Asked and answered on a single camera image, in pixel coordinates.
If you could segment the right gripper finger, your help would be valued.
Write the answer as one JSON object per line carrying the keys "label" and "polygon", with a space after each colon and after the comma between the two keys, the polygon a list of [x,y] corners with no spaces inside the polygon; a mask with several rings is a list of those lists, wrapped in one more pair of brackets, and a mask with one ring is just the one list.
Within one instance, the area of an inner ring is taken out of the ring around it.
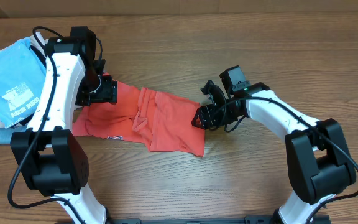
{"label": "right gripper finger", "polygon": [[212,80],[208,80],[201,89],[202,94],[206,95],[213,105],[222,106],[226,102],[223,91]]}
{"label": "right gripper finger", "polygon": [[198,108],[196,110],[195,116],[191,121],[192,126],[200,129],[204,129],[204,119],[203,119],[203,112],[202,108]]}

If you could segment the red t-shirt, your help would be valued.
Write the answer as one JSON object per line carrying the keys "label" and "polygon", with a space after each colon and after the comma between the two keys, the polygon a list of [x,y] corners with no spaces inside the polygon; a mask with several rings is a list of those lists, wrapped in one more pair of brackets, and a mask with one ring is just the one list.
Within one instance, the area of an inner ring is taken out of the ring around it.
{"label": "red t-shirt", "polygon": [[118,82],[116,104],[85,106],[73,123],[73,134],[139,142],[150,152],[202,157],[205,131],[191,123],[199,107],[180,96]]}

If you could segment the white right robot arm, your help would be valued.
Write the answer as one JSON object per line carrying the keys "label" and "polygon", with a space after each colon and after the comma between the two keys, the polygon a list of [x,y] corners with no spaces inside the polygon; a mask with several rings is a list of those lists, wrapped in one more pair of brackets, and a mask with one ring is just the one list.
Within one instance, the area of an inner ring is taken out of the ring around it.
{"label": "white right robot arm", "polygon": [[201,92],[211,103],[197,109],[194,127],[214,130],[250,118],[285,143],[293,192],[269,222],[328,223],[327,218],[315,217],[317,211],[356,181],[356,168],[339,123],[297,111],[263,83],[244,81],[222,90],[210,80]]}

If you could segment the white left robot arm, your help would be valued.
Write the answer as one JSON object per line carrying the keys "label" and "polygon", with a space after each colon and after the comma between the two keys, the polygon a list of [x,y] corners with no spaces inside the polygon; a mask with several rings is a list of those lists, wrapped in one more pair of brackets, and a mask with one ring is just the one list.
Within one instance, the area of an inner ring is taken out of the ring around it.
{"label": "white left robot arm", "polygon": [[110,223],[88,185],[88,157],[73,135],[76,106],[115,104],[117,82],[103,75],[94,34],[53,37],[45,44],[47,74],[37,109],[10,147],[18,168],[7,191],[12,207],[58,202],[74,223]]}

